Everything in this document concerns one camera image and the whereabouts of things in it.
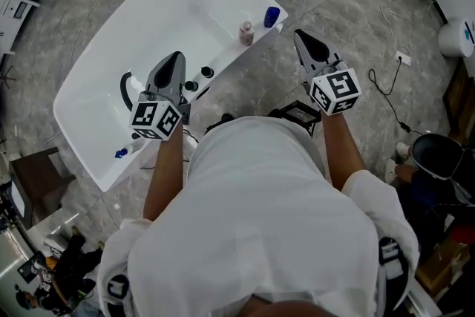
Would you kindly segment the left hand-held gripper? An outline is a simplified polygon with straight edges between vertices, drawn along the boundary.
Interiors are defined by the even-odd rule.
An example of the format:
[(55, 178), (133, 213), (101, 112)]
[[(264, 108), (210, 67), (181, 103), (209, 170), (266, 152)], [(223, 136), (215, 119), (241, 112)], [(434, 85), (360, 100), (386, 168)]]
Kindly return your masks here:
[(132, 83), (129, 126), (140, 137), (168, 141), (176, 127), (189, 124), (191, 104), (183, 96), (186, 59), (175, 51), (160, 61), (144, 87)]

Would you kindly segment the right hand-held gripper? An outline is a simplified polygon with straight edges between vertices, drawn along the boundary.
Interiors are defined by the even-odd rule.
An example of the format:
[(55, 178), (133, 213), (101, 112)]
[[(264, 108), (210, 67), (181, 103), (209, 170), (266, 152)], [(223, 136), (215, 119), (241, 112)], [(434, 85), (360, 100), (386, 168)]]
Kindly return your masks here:
[(304, 87), (327, 116), (350, 110), (361, 96), (356, 72), (338, 55), (336, 46), (316, 32), (297, 29), (294, 45), (304, 70)]

